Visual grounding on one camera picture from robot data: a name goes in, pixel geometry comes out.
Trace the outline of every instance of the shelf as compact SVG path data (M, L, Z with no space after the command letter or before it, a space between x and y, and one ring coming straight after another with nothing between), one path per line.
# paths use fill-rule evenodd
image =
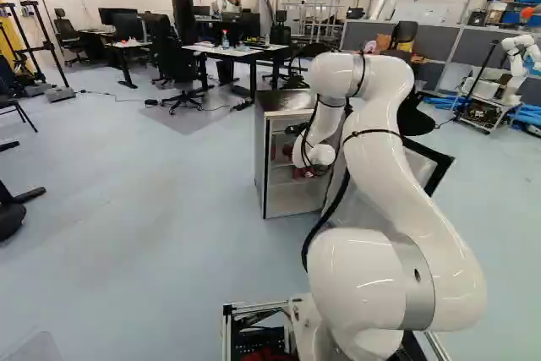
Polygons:
M489 3L510 3L510 4L518 4L519 6L537 6L539 3L522 3L522 2L515 2L514 0L489 0Z
M293 178L294 165L282 165L278 167L272 167L269 171L269 186L277 185L299 185L303 183L311 183L314 180L320 179L319 177L311 178Z

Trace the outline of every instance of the gray floor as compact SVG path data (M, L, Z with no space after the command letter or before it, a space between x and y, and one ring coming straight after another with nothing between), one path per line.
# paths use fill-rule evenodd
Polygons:
M175 92L138 72L138 90L117 85L110 68L68 77L77 90L119 98ZM217 89L209 107L235 101ZM215 360L224 302L307 289L299 250L315 215L261 220L252 108L170 117L99 95L24 106L40 133L1 117L0 139L21 146L1 154L0 174L13 192L42 185L47 194L0 248L0 354L48 331L68 361ZM425 109L439 121L448 114ZM457 158L435 199L489 284L485 318L443 335L447 349L460 360L534 357L540 140L449 123L422 141Z

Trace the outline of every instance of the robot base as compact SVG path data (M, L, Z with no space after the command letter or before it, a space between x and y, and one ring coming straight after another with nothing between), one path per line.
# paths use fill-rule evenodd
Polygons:
M63 101L64 99L71 99L75 97L75 92L70 87L58 86L45 91L47 100L51 103L55 101Z
M392 330L361 331L354 338L333 335L310 294L290 299L289 312L302 361L385 361L402 341L403 331ZM345 347L349 347L349 356L342 351Z
M49 90L55 87L56 85L51 85L51 84L28 85L25 87L25 93L28 97L34 97L38 95L43 95L46 92L46 90Z

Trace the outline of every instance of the white robotic arm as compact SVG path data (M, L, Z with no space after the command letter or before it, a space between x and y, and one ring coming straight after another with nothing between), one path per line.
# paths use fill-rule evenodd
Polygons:
M483 272L413 176L396 123L413 87L411 68L393 57L325 53L313 61L309 82L320 103L323 96L366 101L346 119L342 149L360 194L393 225L334 228L310 244L311 292L337 345L356 361L385 359L403 330L454 331L474 324L486 305ZM337 129L341 109L334 109L314 117L307 138L314 148L307 154ZM302 143L296 147L293 161L305 166L297 156Z
M529 34L517 37L505 38L501 41L501 46L507 52L511 63L511 75L526 76L527 69L524 68L521 50L526 48L526 55L532 57L535 69L541 69L541 52L535 44L535 40Z

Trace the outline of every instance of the black chair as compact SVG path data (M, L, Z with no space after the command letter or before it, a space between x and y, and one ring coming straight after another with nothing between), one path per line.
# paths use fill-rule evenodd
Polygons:
M19 145L18 141L0 145L0 152L9 150ZM8 188L0 181L0 243L11 238L23 225L26 216L24 203L43 195L45 188L35 188L13 196Z
M193 82L198 79L197 60L193 52L183 50L180 40L171 27L169 18L165 14L148 14L145 16L152 47L152 58L160 71L160 78L153 79L152 83L161 81L161 85L173 82L175 84ZM191 103L195 107L201 107L196 99L205 97L202 90L182 90L180 95L162 99L161 104L174 101L175 104L169 109L174 114L177 107Z
M34 129L34 132L37 133L36 126L32 123L28 115L26 114L25 110L21 107L18 101L15 99L11 99L10 97L6 95L0 95L0 110L3 109L9 109L12 107L12 110L8 110L6 112L0 112L0 115L11 113L11 112L17 112L23 121L23 123L28 122L28 124Z
M80 53L85 50L85 44L79 38L79 32L74 29L69 19L64 19L66 12L63 8L55 8L54 13L57 19L54 19L54 26L57 29L58 44L64 50L73 52L76 57L66 60L66 66L71 66L72 63L83 63L89 61L87 57L81 57Z
M269 40L271 44L279 44L281 46L291 45L291 27L284 25L287 19L286 10L276 11L276 24L270 28ZM263 75L263 79L272 78L273 75ZM279 79L287 80L287 75L278 74Z
M398 44L411 42L415 39L418 29L417 21L399 21L392 29L390 50L396 50Z
M309 88L310 86L304 82L304 77L302 75L303 69L301 67L301 60L304 58L314 58L323 52L332 51L332 47L323 42L313 42L312 44L307 44L302 48L295 51L289 60L287 66L287 80L286 83L282 86L282 89L302 89ZM298 61L298 66L294 67L294 61Z

